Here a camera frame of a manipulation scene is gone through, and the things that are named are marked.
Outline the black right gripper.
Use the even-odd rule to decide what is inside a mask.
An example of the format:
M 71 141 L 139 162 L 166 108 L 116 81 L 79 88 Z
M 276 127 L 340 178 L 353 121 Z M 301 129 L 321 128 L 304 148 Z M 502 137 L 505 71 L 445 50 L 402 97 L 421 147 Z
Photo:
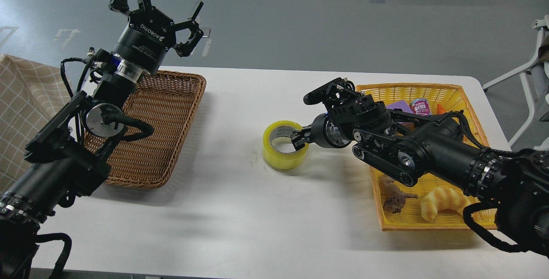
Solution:
M 322 148 L 341 149 L 351 143 L 327 113 L 318 115 L 310 126 L 293 131 L 290 138 L 295 151 L 300 151 L 309 144 L 317 144 Z

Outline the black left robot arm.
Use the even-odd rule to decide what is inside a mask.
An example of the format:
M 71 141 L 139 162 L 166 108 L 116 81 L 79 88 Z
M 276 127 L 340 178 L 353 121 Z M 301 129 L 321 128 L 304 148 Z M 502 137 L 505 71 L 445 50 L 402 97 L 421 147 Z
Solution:
M 153 126 L 127 116 L 122 107 L 139 81 L 157 73 L 170 49 L 179 57 L 191 55 L 204 36 L 197 21 L 203 5 L 199 2 L 191 18 L 175 23 L 151 0 L 110 0 L 110 11 L 128 19 L 113 50 L 91 47 L 86 58 L 67 59 L 85 64 L 76 91 L 60 65 L 71 99 L 26 145 L 31 166 L 1 196 L 3 279 L 27 279 L 39 245 L 55 240 L 63 242 L 63 249 L 50 277 L 61 277 L 71 237 L 39 234 L 41 224 L 55 215 L 56 206 L 72 206 L 108 179 L 107 161 L 120 142 L 153 134 Z

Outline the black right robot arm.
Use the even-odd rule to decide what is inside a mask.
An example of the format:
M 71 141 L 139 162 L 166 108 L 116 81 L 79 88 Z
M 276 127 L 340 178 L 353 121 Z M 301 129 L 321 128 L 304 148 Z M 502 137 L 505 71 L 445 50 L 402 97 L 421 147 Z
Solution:
M 326 112 L 293 131 L 295 150 L 353 144 L 356 158 L 408 187 L 430 173 L 479 200 L 465 207 L 463 219 L 488 244 L 548 256 L 547 150 L 489 148 L 474 137 L 463 111 L 420 116 L 388 109 L 345 78 L 316 88 L 303 101 L 322 103 Z

